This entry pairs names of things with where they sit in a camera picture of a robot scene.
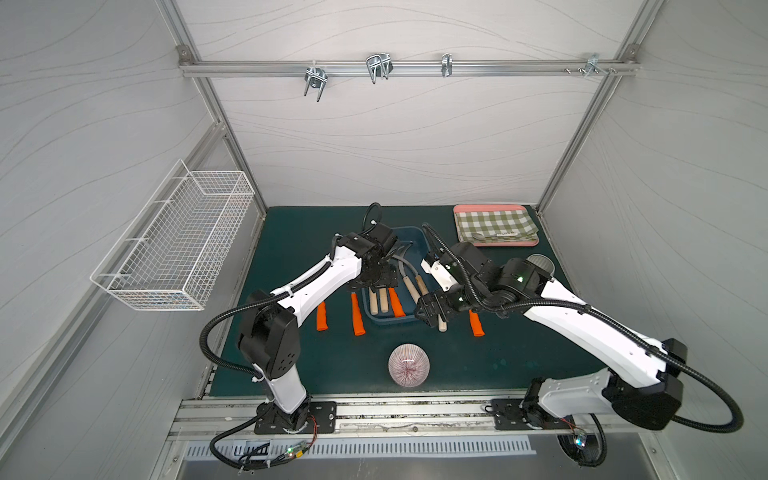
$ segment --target orange handle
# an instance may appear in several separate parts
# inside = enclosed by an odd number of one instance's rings
[[[317,331],[322,332],[323,330],[328,330],[328,323],[326,322],[325,302],[317,306]]]
[[[397,293],[395,293],[395,289],[393,288],[389,289],[389,301],[392,302],[392,311],[394,312],[395,317],[406,316],[406,312],[402,309],[400,298],[397,297]]]
[[[355,335],[365,335],[366,329],[362,327],[362,314],[360,313],[360,305],[357,303],[357,295],[352,294],[352,327],[355,329]]]
[[[480,324],[480,315],[469,310],[469,325],[472,326],[472,333],[475,336],[483,336],[485,332],[482,331],[482,325]]]

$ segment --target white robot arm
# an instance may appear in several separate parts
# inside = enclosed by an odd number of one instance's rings
[[[270,293],[256,291],[249,304],[220,314],[200,336],[203,353],[220,366],[238,369],[262,382],[287,431],[305,424],[310,397],[296,370],[298,329],[331,293],[396,286],[389,252],[397,239],[381,223],[360,233],[337,236],[331,253],[293,282]],[[628,329],[577,298],[547,272],[523,259],[496,266],[471,243],[448,247],[428,225],[434,241],[422,262],[440,289],[419,299],[414,315],[429,326],[466,310],[519,311],[546,325],[601,360],[607,367],[570,379],[534,379],[520,403],[526,422],[537,427],[581,413],[614,412],[646,429],[660,430],[670,420],[711,432],[733,432],[743,424],[738,405],[720,387],[685,364],[687,348],[675,339],[663,342]],[[253,369],[226,362],[207,347],[207,334],[222,319],[242,313],[238,349]],[[682,403],[685,372],[712,389],[733,413],[730,423],[705,425],[676,417]]]

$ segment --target checkered towel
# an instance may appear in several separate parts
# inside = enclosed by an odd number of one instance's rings
[[[501,243],[538,239],[538,227],[527,210],[455,212],[453,215],[460,242]],[[484,238],[474,237],[473,233]]]

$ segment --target table surface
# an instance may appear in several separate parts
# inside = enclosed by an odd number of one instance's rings
[[[534,211],[529,213],[541,225]],[[359,231],[365,207],[272,207],[250,265],[240,304],[254,290],[271,291],[293,280],[322,259],[335,233]],[[385,207],[382,222],[390,227],[429,222],[448,244],[457,241],[452,207]],[[499,265],[514,257],[542,253],[553,259],[555,276],[566,286],[560,263],[543,231],[536,247],[484,247]],[[450,390],[528,388],[536,377],[567,378],[596,372],[604,365],[559,333],[519,313],[500,319],[481,313],[484,336],[475,337],[467,313],[440,333],[424,323],[380,326],[366,318],[366,334],[355,336],[349,292],[339,288],[326,299],[328,330],[318,332],[315,314],[303,324],[297,368],[312,394],[436,392]],[[233,320],[222,357],[246,364],[237,350],[240,316]],[[392,381],[389,354],[402,343],[415,343],[429,356],[427,380],[415,389]],[[211,396],[262,395],[260,386],[243,373],[217,370]]]

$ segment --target white wire basket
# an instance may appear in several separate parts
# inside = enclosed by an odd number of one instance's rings
[[[134,310],[202,310],[253,199],[242,171],[189,171],[180,163],[186,174],[171,172],[155,192],[165,187],[170,196],[150,200],[91,275]],[[146,210],[157,212],[131,237]]]

